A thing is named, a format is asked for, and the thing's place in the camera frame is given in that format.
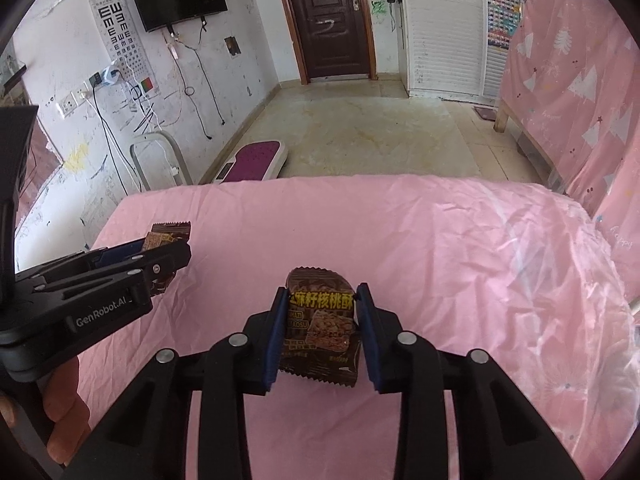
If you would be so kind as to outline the left hand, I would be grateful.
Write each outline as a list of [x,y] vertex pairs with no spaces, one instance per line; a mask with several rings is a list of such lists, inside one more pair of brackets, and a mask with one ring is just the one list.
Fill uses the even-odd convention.
[[78,394],[79,359],[56,368],[43,387],[43,411],[54,422],[47,442],[50,459],[67,466],[90,434],[90,411]]

